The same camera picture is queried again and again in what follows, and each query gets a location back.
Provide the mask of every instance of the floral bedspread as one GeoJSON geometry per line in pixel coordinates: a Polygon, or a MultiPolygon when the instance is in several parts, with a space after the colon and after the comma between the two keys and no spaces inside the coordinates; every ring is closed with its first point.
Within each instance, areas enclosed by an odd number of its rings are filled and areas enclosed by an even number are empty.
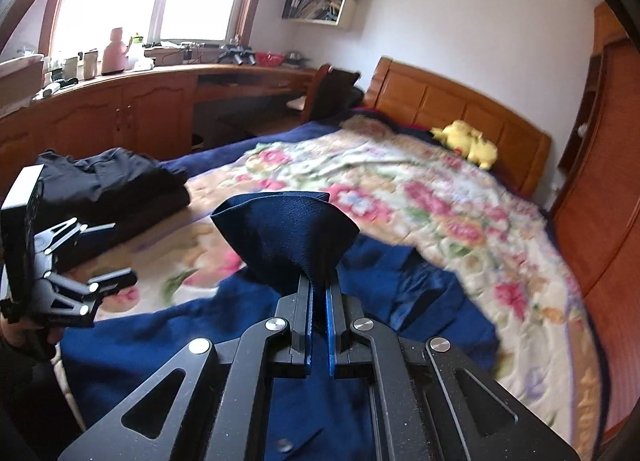
{"type": "Polygon", "coordinates": [[[212,297],[242,266],[207,217],[228,197],[260,190],[325,190],[360,229],[412,245],[455,271],[497,327],[497,380],[591,458],[600,374],[577,282],[535,205],[474,165],[363,116],[327,136],[259,144],[188,183],[191,205],[74,272],[133,267],[136,286],[106,299],[98,319],[212,297]]]}

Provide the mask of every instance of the white wall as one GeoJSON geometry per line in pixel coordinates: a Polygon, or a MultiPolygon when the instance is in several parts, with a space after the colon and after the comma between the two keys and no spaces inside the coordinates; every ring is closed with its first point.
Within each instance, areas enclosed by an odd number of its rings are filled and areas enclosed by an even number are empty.
{"type": "Polygon", "coordinates": [[[40,43],[40,29],[42,18],[47,6],[47,0],[35,0],[16,26],[14,32],[0,53],[0,62],[6,62],[24,55],[24,49],[38,52],[40,43]]]}
{"type": "Polygon", "coordinates": [[[359,70],[364,89],[386,55],[512,108],[553,138],[537,195],[544,202],[582,97],[598,0],[357,1],[351,30],[296,25],[289,43],[290,28],[280,20],[284,0],[260,0],[261,24],[254,26],[254,37],[259,30],[266,48],[293,47],[314,65],[330,62],[359,70]]]}

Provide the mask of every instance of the pink bottle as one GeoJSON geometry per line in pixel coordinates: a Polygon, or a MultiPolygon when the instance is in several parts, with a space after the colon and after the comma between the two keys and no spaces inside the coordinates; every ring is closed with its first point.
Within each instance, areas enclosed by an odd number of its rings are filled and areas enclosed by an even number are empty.
{"type": "Polygon", "coordinates": [[[105,47],[102,54],[102,75],[113,75],[115,73],[122,73],[127,68],[127,53],[131,47],[125,46],[122,41],[122,28],[115,27],[111,30],[111,43],[105,47]]]}

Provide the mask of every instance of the stuffed animal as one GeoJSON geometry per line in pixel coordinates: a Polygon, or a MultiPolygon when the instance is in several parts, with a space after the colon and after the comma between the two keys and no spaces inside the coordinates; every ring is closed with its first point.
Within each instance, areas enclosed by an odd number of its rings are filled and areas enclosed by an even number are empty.
{"type": "Polygon", "coordinates": [[[489,170],[498,159],[496,146],[482,138],[482,132],[462,120],[456,120],[445,128],[432,128],[431,134],[456,154],[489,170]]]}
{"type": "Polygon", "coordinates": [[[491,141],[475,137],[466,158],[482,170],[489,170],[498,159],[498,149],[491,141]]]}

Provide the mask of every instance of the desk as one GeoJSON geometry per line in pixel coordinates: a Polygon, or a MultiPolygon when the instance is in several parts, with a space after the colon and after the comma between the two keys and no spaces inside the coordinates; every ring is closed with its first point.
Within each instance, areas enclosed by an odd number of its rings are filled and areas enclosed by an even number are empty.
{"type": "Polygon", "coordinates": [[[114,146],[159,160],[188,154],[194,104],[305,94],[313,76],[313,70],[195,64],[98,76],[65,88],[0,119],[0,196],[48,148],[74,158],[114,146]]]}

